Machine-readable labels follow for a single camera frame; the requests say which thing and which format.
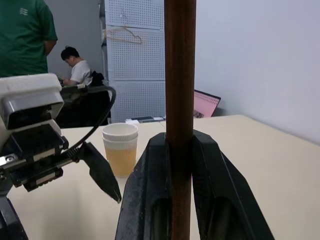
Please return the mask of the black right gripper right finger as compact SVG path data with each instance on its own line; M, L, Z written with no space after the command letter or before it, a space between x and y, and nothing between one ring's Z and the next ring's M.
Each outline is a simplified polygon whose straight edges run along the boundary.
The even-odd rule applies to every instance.
M205 133L192 142L200 240L275 240L245 177Z

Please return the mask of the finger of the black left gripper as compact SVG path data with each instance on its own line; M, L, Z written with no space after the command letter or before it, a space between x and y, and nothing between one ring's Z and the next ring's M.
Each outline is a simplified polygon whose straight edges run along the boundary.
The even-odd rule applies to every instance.
M122 200L120 188L105 157L90 142L84 142L76 156L89 167L89 175L99 188L119 204Z
M0 197L0 240L28 240L25 229L6 196Z

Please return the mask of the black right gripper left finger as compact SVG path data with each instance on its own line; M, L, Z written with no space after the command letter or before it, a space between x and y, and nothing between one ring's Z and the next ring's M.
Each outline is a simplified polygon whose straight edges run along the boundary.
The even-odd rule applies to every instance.
M115 240L171 239L171 162L161 132L148 141L126 181Z

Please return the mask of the brown wooden pole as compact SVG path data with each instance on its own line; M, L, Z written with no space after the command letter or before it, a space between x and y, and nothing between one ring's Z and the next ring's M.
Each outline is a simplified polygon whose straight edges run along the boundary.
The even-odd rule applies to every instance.
M197 0L164 0L166 139L172 182L171 240L190 239Z

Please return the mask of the white ribbed paper cup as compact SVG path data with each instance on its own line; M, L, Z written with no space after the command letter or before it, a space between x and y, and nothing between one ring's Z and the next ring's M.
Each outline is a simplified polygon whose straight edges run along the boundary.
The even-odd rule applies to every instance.
M102 135L108 141L131 141L138 137L138 127L128 123L113 123L102 129Z
M117 178L127 178L136 165L138 138L127 141L103 139L106 159Z

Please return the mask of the black office chair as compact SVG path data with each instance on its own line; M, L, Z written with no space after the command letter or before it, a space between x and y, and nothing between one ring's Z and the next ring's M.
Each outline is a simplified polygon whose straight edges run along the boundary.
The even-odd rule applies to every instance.
M60 94L64 105L55 122L62 129L93 127L111 102L104 76L96 71L92 73L92 82L88 86L63 86Z

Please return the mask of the flat black device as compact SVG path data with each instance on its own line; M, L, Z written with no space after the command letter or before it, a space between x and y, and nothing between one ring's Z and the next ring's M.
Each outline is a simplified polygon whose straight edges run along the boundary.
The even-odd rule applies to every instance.
M142 116L134 117L130 119L131 121L138 121L139 123L153 123L153 122L162 122L165 120L164 117L152 117L152 116Z

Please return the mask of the seated person in white shirt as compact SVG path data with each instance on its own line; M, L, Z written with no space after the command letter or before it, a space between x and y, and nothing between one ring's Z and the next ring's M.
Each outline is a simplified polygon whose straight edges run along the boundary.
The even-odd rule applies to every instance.
M92 83L91 67L74 47L66 46L60 56L71 67L71 76L63 80L64 86L89 86Z

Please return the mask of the white perforated partition panel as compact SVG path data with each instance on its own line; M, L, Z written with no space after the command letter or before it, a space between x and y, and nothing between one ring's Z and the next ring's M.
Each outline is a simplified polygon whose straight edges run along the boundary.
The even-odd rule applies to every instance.
M143 43L106 40L108 83L116 90L113 123L163 117L165 99L164 0L104 0L105 29L128 28Z

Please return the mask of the person in green shirt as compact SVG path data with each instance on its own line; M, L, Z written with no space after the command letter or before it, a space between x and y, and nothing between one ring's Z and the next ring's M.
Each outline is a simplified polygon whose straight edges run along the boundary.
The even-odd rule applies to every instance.
M44 0L0 0L0 78L48 73L57 41Z

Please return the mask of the beige clothes hanger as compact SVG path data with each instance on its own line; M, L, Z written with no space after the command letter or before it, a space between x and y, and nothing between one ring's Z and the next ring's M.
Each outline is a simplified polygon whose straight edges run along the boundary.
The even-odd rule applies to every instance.
M105 29L104 36L106 40L113 40L122 43L139 44L143 43L143 39L126 27L118 27L114 29Z

